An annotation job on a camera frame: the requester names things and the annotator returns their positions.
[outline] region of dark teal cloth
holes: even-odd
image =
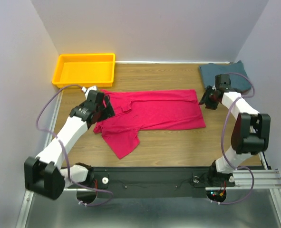
[[[214,86],[215,76],[219,74],[235,72],[248,77],[244,69],[244,64],[241,61],[229,65],[209,63],[205,65],[200,65],[199,69],[201,71],[203,84],[205,88],[207,86]],[[240,91],[247,91],[251,89],[251,85],[244,78],[238,75],[230,75],[230,80],[232,88],[236,88]]]

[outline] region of robotic arm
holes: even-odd
[[[215,88],[208,86],[200,101],[206,108],[216,109],[222,103],[228,109],[236,99],[240,99],[231,109],[236,119],[231,136],[231,146],[225,153],[228,161],[238,167],[246,159],[263,152],[268,147],[271,118],[268,114],[260,114],[252,108],[243,98],[241,93],[231,88],[229,75],[215,76]],[[224,156],[215,160],[209,168],[210,180],[227,179],[233,172]]]
[[[99,92],[96,86],[85,90],[86,101],[73,108],[58,138],[41,151],[35,158],[28,157],[24,163],[25,187],[43,196],[57,199],[64,188],[71,185],[67,169],[61,166],[65,159],[58,140],[63,142],[66,153],[72,149],[76,141],[92,124],[115,115],[108,96]],[[71,170],[71,179],[84,182],[91,167],[77,163]]]
[[[109,97],[99,92],[95,86],[82,90],[86,100],[73,108],[66,123],[53,141],[35,158],[28,157],[24,163],[25,187],[50,199],[57,199],[64,188],[71,185],[67,169],[61,169],[65,156],[58,140],[63,142],[66,153],[69,153],[76,141],[92,124],[115,115]],[[231,147],[225,156],[215,160],[209,167],[207,179],[213,181],[230,181],[234,167],[246,159],[263,152],[268,147],[270,117],[260,114],[243,98],[241,93],[231,88],[229,75],[217,75],[215,88],[208,86],[200,101],[206,108],[216,109],[221,103],[232,108],[236,119],[231,137]],[[93,168],[77,163],[70,168],[70,179],[76,183],[93,180]]]

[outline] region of wooden table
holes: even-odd
[[[116,64],[113,87],[109,91],[152,91],[195,89],[198,99],[204,87],[198,64]],[[64,91],[55,132],[59,132],[70,110],[84,101],[78,89]],[[227,108],[219,105],[217,110],[201,106],[206,128],[185,131],[140,131],[139,146],[123,159],[118,159],[101,134],[94,134],[92,126],[75,144],[69,153],[71,164],[82,162],[92,166],[137,167],[137,166],[210,166],[222,152],[220,138]],[[225,135],[225,149],[235,120],[231,116]],[[258,156],[248,159],[244,165],[261,165]]]

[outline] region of gray floor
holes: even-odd
[[[226,201],[246,190],[228,190]],[[101,207],[85,208],[75,191],[64,191],[51,201],[35,195],[28,228],[279,228],[269,190],[254,190],[244,202],[218,206],[207,199],[114,199]]]

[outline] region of red shirt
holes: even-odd
[[[140,143],[139,130],[205,127],[195,90],[103,92],[110,96],[116,115],[97,123],[94,133],[102,133],[103,139],[120,159]]]

